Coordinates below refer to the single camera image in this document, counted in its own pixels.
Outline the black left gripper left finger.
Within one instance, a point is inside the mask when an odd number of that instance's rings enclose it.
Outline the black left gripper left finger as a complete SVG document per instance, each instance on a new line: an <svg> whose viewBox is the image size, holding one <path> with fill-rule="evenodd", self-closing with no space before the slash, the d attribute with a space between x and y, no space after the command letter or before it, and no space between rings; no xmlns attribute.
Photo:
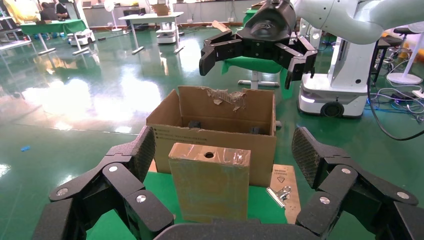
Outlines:
<svg viewBox="0 0 424 240"><path fill-rule="evenodd" d="M33 238L84 240L102 215L114 211L136 239L154 239L174 224L173 214L144 185L155 150L150 126L111 147L97 166L50 193Z"/></svg>

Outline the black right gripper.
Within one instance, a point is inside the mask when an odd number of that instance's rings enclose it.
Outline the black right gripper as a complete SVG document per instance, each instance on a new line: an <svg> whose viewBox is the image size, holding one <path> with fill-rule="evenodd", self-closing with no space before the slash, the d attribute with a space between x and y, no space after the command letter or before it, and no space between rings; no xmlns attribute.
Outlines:
<svg viewBox="0 0 424 240"><path fill-rule="evenodd" d="M275 60L287 70L286 90L304 74L313 77L318 50L304 36L289 44L296 19L289 0L267 0L237 33L227 30L203 41L199 74L206 76L216 62L243 56Z"/></svg>

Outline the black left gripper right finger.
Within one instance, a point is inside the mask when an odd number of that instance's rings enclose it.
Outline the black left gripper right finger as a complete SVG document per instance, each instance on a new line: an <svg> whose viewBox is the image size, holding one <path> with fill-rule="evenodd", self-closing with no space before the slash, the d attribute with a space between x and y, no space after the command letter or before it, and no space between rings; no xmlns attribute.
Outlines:
<svg viewBox="0 0 424 240"><path fill-rule="evenodd" d="M418 199L366 170L342 148L295 129L291 151L314 195L296 224L325 240L342 213L353 215L377 240L421 240L424 210Z"/></svg>

